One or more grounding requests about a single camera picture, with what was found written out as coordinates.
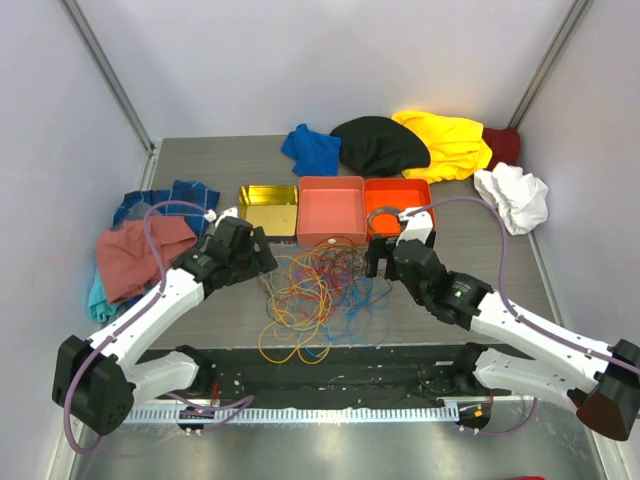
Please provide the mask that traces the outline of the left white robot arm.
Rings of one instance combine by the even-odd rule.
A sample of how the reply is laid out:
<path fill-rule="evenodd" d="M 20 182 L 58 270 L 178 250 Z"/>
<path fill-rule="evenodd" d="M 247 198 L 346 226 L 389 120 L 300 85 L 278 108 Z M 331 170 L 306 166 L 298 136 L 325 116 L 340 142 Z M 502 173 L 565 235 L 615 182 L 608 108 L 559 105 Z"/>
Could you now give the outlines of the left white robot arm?
<path fill-rule="evenodd" d="M 135 406 L 159 396 L 183 391 L 193 399 L 205 397 L 215 368 L 195 348 L 182 345 L 150 361 L 143 361 L 143 354 L 215 291 L 276 267 L 263 228 L 236 217 L 220 220 L 215 232 L 179 255 L 133 308 L 91 337 L 72 335 L 60 345 L 52 399 L 64 422 L 77 419 L 106 436 Z"/>

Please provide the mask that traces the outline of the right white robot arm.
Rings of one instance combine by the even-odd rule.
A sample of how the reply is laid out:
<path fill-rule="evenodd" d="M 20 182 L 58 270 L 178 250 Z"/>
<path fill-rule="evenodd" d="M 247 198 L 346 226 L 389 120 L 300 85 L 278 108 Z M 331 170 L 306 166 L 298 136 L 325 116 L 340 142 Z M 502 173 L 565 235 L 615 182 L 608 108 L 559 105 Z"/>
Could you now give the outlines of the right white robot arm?
<path fill-rule="evenodd" d="M 367 276 L 376 276 L 381 260 L 386 279 L 401 282 L 438 321 L 518 351 L 512 357 L 467 345 L 451 371 L 457 391 L 472 395 L 484 387 L 530 395 L 574 413 L 606 438 L 630 438 L 639 418 L 638 345 L 594 340 L 534 315 L 488 283 L 447 270 L 420 240 L 373 237 L 366 252 Z"/>

